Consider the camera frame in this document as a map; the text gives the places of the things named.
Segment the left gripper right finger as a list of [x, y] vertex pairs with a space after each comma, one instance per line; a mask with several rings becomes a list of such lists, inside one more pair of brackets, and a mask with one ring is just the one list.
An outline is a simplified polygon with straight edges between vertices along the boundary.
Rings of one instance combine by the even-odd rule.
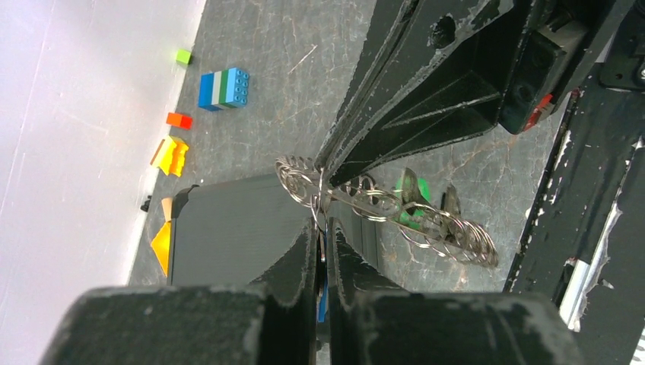
[[333, 364], [582, 364], [552, 303], [503, 293], [413, 293], [327, 223]]

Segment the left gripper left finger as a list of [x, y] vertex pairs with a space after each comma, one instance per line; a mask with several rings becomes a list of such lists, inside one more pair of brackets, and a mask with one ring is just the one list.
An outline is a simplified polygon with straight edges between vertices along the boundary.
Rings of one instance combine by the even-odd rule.
[[318, 232], [246, 285], [104, 287], [64, 315], [44, 364], [312, 364]]

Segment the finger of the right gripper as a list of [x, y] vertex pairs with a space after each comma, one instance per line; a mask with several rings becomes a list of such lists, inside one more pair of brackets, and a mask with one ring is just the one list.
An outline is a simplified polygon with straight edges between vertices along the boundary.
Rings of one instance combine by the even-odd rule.
[[329, 169], [332, 166], [332, 156], [340, 148], [342, 139], [357, 124], [357, 115], [377, 75], [387, 63], [417, 7], [417, 1], [376, 2], [348, 91], [316, 156], [315, 167]]

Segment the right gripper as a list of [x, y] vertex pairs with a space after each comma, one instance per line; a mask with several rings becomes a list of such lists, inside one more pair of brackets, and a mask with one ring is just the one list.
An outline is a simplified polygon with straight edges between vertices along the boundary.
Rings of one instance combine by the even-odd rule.
[[482, 135], [517, 135], [588, 75], [633, 1], [417, 1], [324, 180]]

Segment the blue key tag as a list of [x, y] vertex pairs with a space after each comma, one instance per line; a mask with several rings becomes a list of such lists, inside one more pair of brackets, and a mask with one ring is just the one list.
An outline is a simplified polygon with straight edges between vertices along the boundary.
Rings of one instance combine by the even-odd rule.
[[317, 275], [319, 280], [319, 297], [317, 302], [317, 322], [324, 323], [328, 306], [328, 278], [326, 267], [326, 232], [319, 232], [319, 263], [317, 266]]

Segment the green key tag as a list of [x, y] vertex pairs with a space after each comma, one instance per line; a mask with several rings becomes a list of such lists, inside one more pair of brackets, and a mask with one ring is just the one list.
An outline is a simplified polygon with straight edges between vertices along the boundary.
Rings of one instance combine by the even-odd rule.
[[[397, 184], [396, 191], [400, 195], [401, 206], [406, 206], [412, 202], [421, 205], [429, 205], [430, 202], [421, 194], [416, 173], [409, 167], [402, 171]], [[419, 231], [428, 232], [428, 225], [423, 223], [424, 212], [417, 205], [408, 206], [396, 218], [396, 222]]]

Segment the metal disc keyring with rings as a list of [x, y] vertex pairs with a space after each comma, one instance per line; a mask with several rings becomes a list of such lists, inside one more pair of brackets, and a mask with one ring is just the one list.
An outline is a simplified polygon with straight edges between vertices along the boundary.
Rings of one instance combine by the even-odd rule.
[[[430, 202], [426, 182], [418, 178], [421, 194], [430, 204], [412, 202], [401, 206], [396, 186], [390, 190], [381, 189], [368, 174], [356, 176], [332, 188], [323, 181], [322, 171], [314, 167], [311, 159], [293, 155], [278, 157], [275, 171], [280, 184], [292, 199], [311, 210], [320, 231], [327, 231], [326, 224], [320, 218], [326, 215], [333, 202], [340, 202], [358, 217], [394, 225], [410, 244], [429, 249], [440, 257], [485, 268], [495, 268], [499, 264], [494, 241], [481, 224], [462, 216], [459, 197], [452, 185], [447, 186], [440, 206], [435, 206]], [[396, 222], [401, 212], [411, 205], [417, 205], [424, 212], [423, 223], [428, 225], [428, 232]]]

